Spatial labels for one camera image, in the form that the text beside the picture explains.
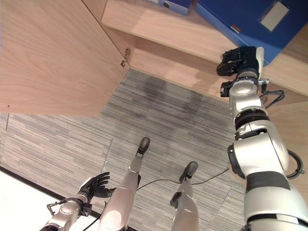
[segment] floor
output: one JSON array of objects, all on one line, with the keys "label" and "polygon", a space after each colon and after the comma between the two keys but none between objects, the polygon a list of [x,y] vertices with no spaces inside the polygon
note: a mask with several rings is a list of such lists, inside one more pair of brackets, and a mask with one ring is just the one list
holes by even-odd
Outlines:
[{"label": "floor", "polygon": [[[102,171],[111,172],[109,186],[116,187],[147,136],[141,185],[178,180],[192,160],[199,164],[194,183],[229,166],[233,133],[226,103],[130,70],[99,117],[0,114],[0,165],[69,197]],[[138,191],[129,225],[169,231],[178,186],[160,181]],[[230,170],[193,188],[201,231],[240,230],[245,186]],[[101,212],[103,200],[93,203]]]}]

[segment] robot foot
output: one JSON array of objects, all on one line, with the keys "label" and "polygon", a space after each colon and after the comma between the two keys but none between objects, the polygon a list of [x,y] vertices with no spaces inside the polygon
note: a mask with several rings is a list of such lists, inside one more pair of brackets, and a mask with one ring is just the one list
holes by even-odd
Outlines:
[{"label": "robot foot", "polygon": [[183,174],[181,175],[179,181],[182,183],[183,180],[186,178],[191,179],[197,168],[198,168],[198,163],[195,161],[191,161],[184,169]]},{"label": "robot foot", "polygon": [[146,150],[148,150],[149,145],[150,145],[150,139],[147,137],[144,137],[139,144],[137,154],[141,154],[143,156]]}]

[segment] blue box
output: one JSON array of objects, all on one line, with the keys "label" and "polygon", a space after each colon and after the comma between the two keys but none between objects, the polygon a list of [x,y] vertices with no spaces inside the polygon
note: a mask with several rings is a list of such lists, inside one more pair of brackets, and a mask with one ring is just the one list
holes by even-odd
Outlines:
[{"label": "blue box", "polygon": [[263,47],[264,65],[308,22],[308,0],[199,0],[196,11],[237,46]]},{"label": "blue box", "polygon": [[192,0],[146,0],[162,7],[168,8],[174,12],[187,15],[192,4]]}]

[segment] black cable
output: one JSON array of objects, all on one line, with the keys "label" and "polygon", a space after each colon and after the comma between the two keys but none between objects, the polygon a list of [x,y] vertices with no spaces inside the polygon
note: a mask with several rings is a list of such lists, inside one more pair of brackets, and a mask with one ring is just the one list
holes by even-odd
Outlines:
[{"label": "black cable", "polygon": [[295,152],[292,152],[291,150],[288,149],[288,154],[289,154],[289,155],[296,161],[296,163],[297,163],[297,168],[296,168],[296,170],[295,170],[293,173],[287,175],[287,178],[292,180],[292,179],[297,178],[301,173],[302,173],[302,174],[305,173],[305,171],[303,170],[303,168],[304,168],[304,163],[303,163],[302,159],[301,159]]},{"label": "black cable", "polygon": [[145,185],[142,185],[141,187],[137,188],[136,191],[138,191],[139,189],[142,189],[142,188],[145,187],[145,186],[148,186],[149,184],[152,184],[152,183],[154,183],[154,182],[157,182],[157,181],[170,181],[170,182],[173,182],[173,183],[176,183],[176,184],[180,184],[180,182],[177,182],[177,181],[174,181],[174,180],[159,179],[159,180],[153,180],[153,181],[151,181],[151,182],[149,182],[149,183],[147,183],[147,184],[145,184]]},{"label": "black cable", "polygon": [[[219,174],[217,174],[217,175],[211,177],[210,179],[207,179],[207,180],[202,181],[202,182],[199,182],[199,183],[194,183],[194,184],[192,184],[192,185],[204,184],[204,183],[208,182],[209,180],[211,180],[211,179],[213,179],[213,178],[215,178],[215,177],[220,176],[221,174],[225,173],[225,172],[228,171],[228,170],[229,170],[229,168],[227,168],[227,169],[225,169],[224,171],[222,171],[221,173],[219,173]],[[151,182],[149,182],[149,183],[147,183],[147,184],[145,184],[145,185],[142,185],[141,187],[139,187],[139,188],[137,189],[137,191],[138,191],[139,189],[142,189],[143,187],[148,186],[149,184],[152,184],[152,183],[157,182],[157,181],[170,181],[170,182],[173,182],[173,183],[175,183],[175,184],[181,184],[181,182],[177,182],[177,181],[170,180],[170,179],[159,179],[159,180],[153,180],[153,181],[151,181]]]},{"label": "black cable", "polygon": [[102,216],[102,214],[103,214],[103,212],[106,208],[106,204],[107,203],[105,202],[105,207],[104,207],[103,211],[101,212],[101,214],[90,225],[88,225],[83,231],[86,231],[88,228],[90,228]]},{"label": "black cable", "polygon": [[195,183],[195,184],[192,184],[192,185],[204,184],[204,183],[208,182],[209,180],[211,180],[211,179],[213,179],[213,178],[215,178],[215,177],[220,176],[221,174],[225,173],[225,172],[228,171],[228,170],[229,170],[229,168],[226,168],[224,171],[222,171],[221,173],[217,174],[216,176],[213,176],[213,177],[211,177],[210,179],[207,179],[207,180],[205,180],[205,181],[203,181],[203,182]]},{"label": "black cable", "polygon": [[265,108],[269,108],[275,103],[278,103],[279,101],[283,100],[285,98],[285,94],[283,90],[273,90],[273,91],[262,91],[262,95],[260,95],[260,98],[266,96],[266,95],[278,95],[276,99],[274,99],[269,105],[267,105]]}]

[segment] robot leg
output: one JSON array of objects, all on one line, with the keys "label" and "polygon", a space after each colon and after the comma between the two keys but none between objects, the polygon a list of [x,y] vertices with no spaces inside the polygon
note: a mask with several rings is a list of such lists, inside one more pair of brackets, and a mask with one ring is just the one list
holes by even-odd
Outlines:
[{"label": "robot leg", "polygon": [[141,180],[139,171],[143,154],[150,144],[149,138],[143,138],[135,158],[120,186],[113,192],[100,218],[99,231],[124,231],[133,207],[135,193]]},{"label": "robot leg", "polygon": [[170,201],[170,204],[177,210],[171,231],[197,231],[199,229],[199,213],[192,200],[193,188],[190,181],[197,167],[196,162],[190,162],[187,165],[180,178],[182,184]]}]

